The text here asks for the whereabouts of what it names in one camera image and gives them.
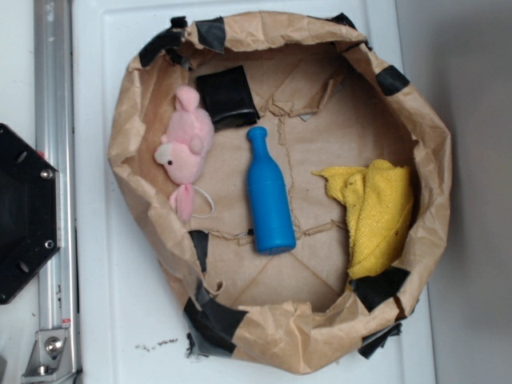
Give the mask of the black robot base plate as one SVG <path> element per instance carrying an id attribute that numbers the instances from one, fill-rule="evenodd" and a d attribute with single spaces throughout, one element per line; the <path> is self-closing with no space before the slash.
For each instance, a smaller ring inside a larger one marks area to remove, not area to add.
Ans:
<path id="1" fill-rule="evenodd" d="M 1 124 L 1 304 L 59 250 L 58 171 Z"/>

